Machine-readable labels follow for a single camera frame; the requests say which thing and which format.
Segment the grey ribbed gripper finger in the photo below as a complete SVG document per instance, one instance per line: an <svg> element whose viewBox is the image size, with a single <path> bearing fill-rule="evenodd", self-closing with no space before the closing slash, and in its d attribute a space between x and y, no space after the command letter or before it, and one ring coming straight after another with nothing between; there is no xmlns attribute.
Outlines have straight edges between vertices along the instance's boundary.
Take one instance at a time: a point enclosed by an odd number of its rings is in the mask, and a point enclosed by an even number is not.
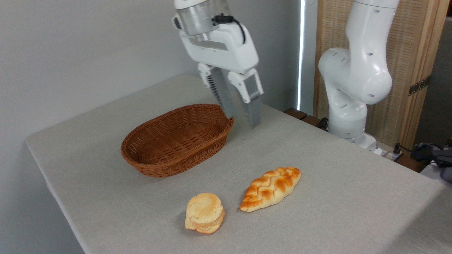
<svg viewBox="0 0 452 254"><path fill-rule="evenodd" d="M235 107L222 69L204 63L198 63L197 69L202 82L213 93L226 117L233 117Z"/></svg>
<svg viewBox="0 0 452 254"><path fill-rule="evenodd" d="M244 74L230 71L229 82L242 98L242 107L251 128L261 123L261 96L264 94L258 71L253 68Z"/></svg>

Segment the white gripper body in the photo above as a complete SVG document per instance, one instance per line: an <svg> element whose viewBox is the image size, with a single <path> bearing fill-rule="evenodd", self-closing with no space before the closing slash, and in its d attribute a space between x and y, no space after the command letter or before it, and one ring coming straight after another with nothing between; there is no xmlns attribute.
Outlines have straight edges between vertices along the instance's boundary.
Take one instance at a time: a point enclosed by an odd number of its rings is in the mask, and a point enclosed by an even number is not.
<svg viewBox="0 0 452 254"><path fill-rule="evenodd" d="M179 31L179 37L195 62L243 74L257 66L259 57L247 27L242 25L242 29L245 44L238 25L219 25L209 33L208 41L198 41L183 30Z"/></svg>

